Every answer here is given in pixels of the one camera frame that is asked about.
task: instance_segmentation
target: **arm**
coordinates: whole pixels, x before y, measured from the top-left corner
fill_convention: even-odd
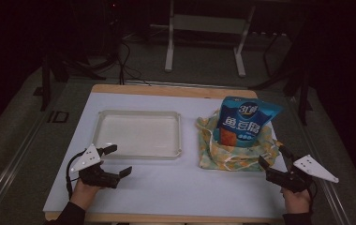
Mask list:
[[[285,188],[282,188],[281,192],[283,193],[287,210],[287,214],[283,215],[286,224],[312,224],[310,213],[311,198],[309,192],[304,190],[302,192],[293,193]]]
[[[46,222],[45,225],[82,225],[85,211],[92,204],[97,192],[101,187],[85,185],[78,180],[70,201],[65,206],[57,220]]]

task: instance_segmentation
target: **hand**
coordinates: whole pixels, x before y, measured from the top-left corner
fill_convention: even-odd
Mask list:
[[[280,192],[283,193],[287,213],[301,214],[309,212],[311,200],[307,190],[293,193],[292,191],[282,187]]]
[[[86,185],[81,179],[79,179],[76,183],[75,189],[73,190],[70,202],[87,211],[100,189],[101,187]]]

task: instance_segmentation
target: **dark background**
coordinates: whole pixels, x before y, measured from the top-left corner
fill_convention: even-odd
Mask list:
[[[103,19],[99,17],[99,13],[104,13],[102,6],[106,6],[100,2],[105,1],[93,1],[97,3],[92,8],[93,14],[82,11],[88,20],[80,24],[72,19],[71,4],[75,2],[0,2],[0,114],[25,79],[40,67],[44,48],[50,42],[72,55],[104,53],[104,49],[94,43],[101,38],[99,34],[108,32],[103,26]],[[167,24],[169,15],[165,9],[168,8],[166,2],[124,1],[124,9],[120,12],[124,14],[127,26],[143,32],[146,37],[147,24]],[[181,7],[188,8],[187,4],[187,1],[183,1]],[[215,2],[210,8],[213,6],[216,14],[231,13],[217,10],[218,4]],[[278,20],[271,13],[273,9],[276,7],[260,7],[250,29],[258,32],[278,31],[281,27],[276,25]],[[307,53],[309,49],[313,51],[311,54],[316,57],[309,58],[312,62],[310,84],[317,89],[321,103],[356,166],[356,2],[340,1],[339,5],[333,7],[321,7],[315,15],[311,17],[313,25],[307,36],[309,39],[288,56],[288,61],[291,58],[291,62],[295,62],[296,55]],[[86,39],[80,35],[78,26],[93,28],[91,32],[98,35],[92,36],[95,39]]]

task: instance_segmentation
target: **white bracket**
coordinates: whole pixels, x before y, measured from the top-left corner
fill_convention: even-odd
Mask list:
[[[87,150],[82,154],[82,157],[76,162],[76,164],[70,169],[71,173],[81,171],[87,167],[97,164],[101,161],[96,147],[91,144]]]
[[[318,178],[338,183],[339,179],[328,172],[323,166],[316,162],[310,155],[301,157],[294,161],[294,166],[301,171]]]

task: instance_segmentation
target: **black sleeve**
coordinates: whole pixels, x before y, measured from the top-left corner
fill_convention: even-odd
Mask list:
[[[51,220],[44,225],[82,225],[85,211],[72,202],[68,202],[57,220]]]
[[[311,225],[311,213],[284,214],[283,218],[286,225]]]

